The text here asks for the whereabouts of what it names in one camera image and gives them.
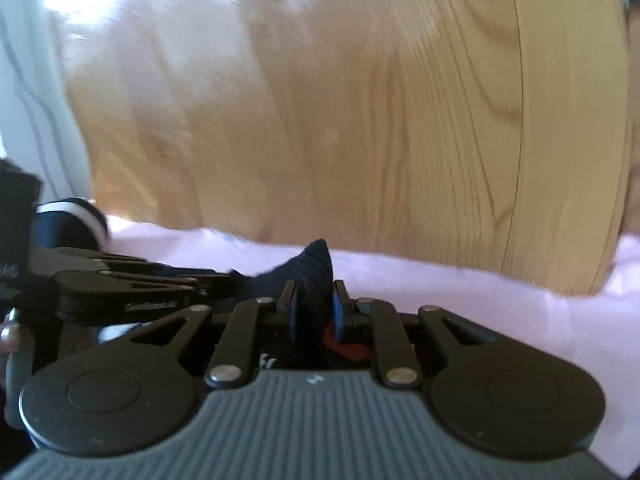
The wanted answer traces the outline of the pink bed sheet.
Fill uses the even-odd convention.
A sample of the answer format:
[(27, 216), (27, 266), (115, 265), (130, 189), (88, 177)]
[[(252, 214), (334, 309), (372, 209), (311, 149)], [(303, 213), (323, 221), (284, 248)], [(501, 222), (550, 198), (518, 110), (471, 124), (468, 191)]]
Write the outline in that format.
[[(108, 217), (108, 250), (245, 275), (300, 253), (297, 245), (251, 242), (210, 229), (171, 230)], [(354, 297), (387, 300), (413, 312), (434, 304), (573, 362), (597, 378), (606, 413), (591, 451), (622, 477), (639, 465), (639, 239), (618, 242), (610, 277), (594, 296), (564, 297), (502, 275), (403, 258), (331, 252), (334, 274)]]

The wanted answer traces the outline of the black red patterned sock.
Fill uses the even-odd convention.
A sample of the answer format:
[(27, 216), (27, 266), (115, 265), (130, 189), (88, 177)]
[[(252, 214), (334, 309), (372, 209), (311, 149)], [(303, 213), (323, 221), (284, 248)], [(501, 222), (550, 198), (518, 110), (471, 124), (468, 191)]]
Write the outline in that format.
[(260, 355), (260, 370), (360, 370), (331, 349), (333, 322), (333, 271), (324, 240), (316, 240), (298, 256), (257, 276), (228, 273), (233, 294), (216, 304), (190, 304), (171, 316), (154, 318), (109, 341), (101, 348), (108, 364), (125, 370), (160, 370), (178, 365), (178, 352), (186, 346), (207, 315), (229, 313), (240, 301), (268, 296), (278, 298), (285, 283), (296, 281), (299, 296), (295, 341), (276, 353)]

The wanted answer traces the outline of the wooden headboard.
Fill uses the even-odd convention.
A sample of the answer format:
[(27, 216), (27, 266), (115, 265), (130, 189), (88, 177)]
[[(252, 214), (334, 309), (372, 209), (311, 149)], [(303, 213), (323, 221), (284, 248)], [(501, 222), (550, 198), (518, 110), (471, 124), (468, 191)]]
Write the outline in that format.
[(174, 229), (599, 290), (623, 0), (44, 0), (96, 201)]

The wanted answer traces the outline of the folded black socks stack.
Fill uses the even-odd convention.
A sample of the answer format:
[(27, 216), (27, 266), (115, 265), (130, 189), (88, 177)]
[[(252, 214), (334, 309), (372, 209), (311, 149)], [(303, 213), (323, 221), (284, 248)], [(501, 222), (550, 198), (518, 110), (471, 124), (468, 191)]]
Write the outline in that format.
[(35, 242), (44, 248), (78, 248), (102, 252), (111, 239), (106, 215), (91, 200), (66, 198), (36, 209)]

